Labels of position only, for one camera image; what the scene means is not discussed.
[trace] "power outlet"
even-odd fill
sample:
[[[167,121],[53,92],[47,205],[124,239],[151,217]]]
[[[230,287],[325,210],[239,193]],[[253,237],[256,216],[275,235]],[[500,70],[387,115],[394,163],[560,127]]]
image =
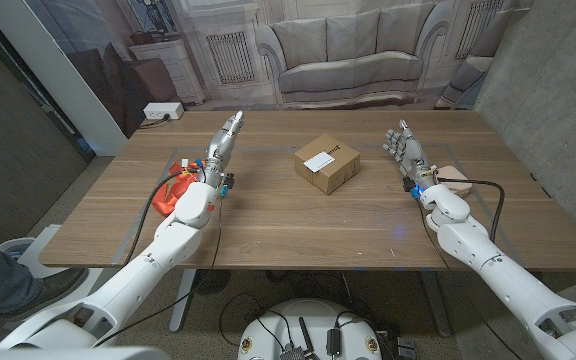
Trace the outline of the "power outlet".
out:
[[[144,108],[144,114],[148,120],[161,120],[166,114],[170,119],[179,119],[184,113],[181,103],[150,103]]]

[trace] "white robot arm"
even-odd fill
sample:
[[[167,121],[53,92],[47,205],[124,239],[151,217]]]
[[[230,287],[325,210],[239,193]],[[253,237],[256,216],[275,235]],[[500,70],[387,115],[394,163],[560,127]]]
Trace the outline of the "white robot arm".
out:
[[[470,216],[468,203],[436,182],[434,169],[404,120],[400,127],[402,134],[388,131],[384,148],[417,185],[420,203],[431,211],[426,223],[437,232],[441,248],[481,276],[546,360],[576,360],[576,303],[555,294],[492,243],[486,229]]]
[[[210,221],[217,189],[224,180],[242,112],[226,121],[207,152],[206,168],[190,184],[175,210],[157,227],[154,241],[95,293],[81,300],[41,311],[0,342],[42,349],[90,348],[122,329],[155,285],[170,269],[197,251],[201,229]]]

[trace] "orange cloth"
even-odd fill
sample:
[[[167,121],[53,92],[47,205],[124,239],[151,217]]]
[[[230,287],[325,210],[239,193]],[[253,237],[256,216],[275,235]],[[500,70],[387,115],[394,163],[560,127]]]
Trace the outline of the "orange cloth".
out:
[[[188,165],[188,169],[198,168],[199,166],[197,166],[196,163],[191,163]],[[170,169],[168,169],[171,174],[183,170],[184,168],[176,162],[172,164]],[[157,212],[161,215],[170,215],[170,213],[172,213],[172,211],[175,209],[177,200],[179,200],[181,195],[183,195],[186,190],[188,190],[188,186],[195,181],[197,181],[197,178],[194,177],[192,173],[179,174],[175,176],[175,183],[170,186],[170,191],[168,191],[169,184],[165,184],[164,186],[160,187],[159,190],[157,190],[157,193],[152,199],[152,207],[154,207],[155,210],[157,210]]]

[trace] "cardboard box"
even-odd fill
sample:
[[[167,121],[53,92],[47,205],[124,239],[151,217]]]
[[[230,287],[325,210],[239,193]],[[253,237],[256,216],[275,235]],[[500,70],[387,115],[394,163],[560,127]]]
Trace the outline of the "cardboard box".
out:
[[[314,172],[304,162],[320,153],[330,155],[334,161]],[[295,171],[326,195],[330,195],[359,171],[359,152],[330,135],[322,135],[295,152]]]

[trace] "printed backdrop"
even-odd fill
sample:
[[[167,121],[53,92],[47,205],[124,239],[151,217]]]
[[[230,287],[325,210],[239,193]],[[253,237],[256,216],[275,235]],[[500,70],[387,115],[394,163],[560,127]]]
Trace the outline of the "printed backdrop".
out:
[[[187,110],[450,109],[515,0],[26,0],[126,136]]]

